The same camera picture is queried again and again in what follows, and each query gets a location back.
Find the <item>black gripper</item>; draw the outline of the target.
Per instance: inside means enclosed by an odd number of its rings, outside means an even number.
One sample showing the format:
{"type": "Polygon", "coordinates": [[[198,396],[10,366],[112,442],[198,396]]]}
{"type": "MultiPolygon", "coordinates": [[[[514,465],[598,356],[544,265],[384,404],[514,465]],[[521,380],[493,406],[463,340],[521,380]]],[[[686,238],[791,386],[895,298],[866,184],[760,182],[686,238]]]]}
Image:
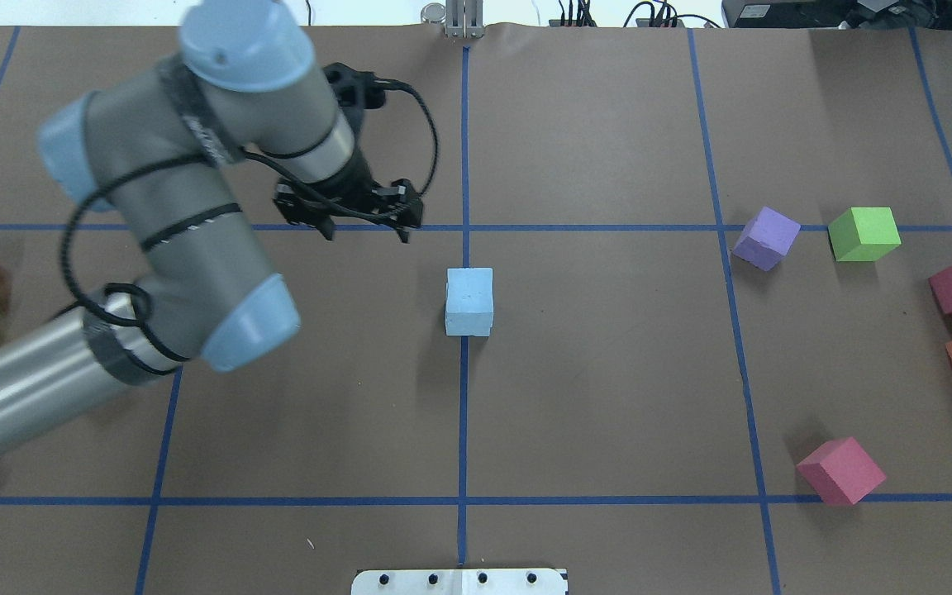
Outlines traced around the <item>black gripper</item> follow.
{"type": "Polygon", "coordinates": [[[298,170],[285,174],[286,159],[275,157],[275,170],[280,176],[273,203],[289,225],[312,227],[328,241],[333,241],[336,233],[334,219],[351,217],[390,227],[402,244],[408,244],[411,230],[422,226],[426,191],[416,189],[408,179],[378,184],[360,151],[358,139],[365,113],[381,109],[388,92],[411,95],[420,108],[426,102],[411,84],[402,80],[380,78],[374,72],[355,70],[342,63],[326,65],[322,72],[341,112],[326,143],[349,146],[351,156],[339,172],[317,181],[298,170]]]}

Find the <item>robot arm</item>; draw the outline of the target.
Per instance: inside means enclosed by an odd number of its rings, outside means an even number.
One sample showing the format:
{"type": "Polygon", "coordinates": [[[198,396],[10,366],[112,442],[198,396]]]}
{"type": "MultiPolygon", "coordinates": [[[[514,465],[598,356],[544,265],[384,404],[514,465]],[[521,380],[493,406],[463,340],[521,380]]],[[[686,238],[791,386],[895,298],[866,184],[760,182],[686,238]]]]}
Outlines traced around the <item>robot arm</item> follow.
{"type": "Polygon", "coordinates": [[[426,191],[378,184],[359,146],[387,92],[418,98],[402,80],[318,64],[282,2],[203,1],[177,52],[50,117],[38,150],[76,203],[58,245],[73,302],[0,347],[0,457],[190,360],[230,372],[298,332],[224,167],[269,167],[286,222],[326,240],[352,217],[408,242],[426,191]]]}

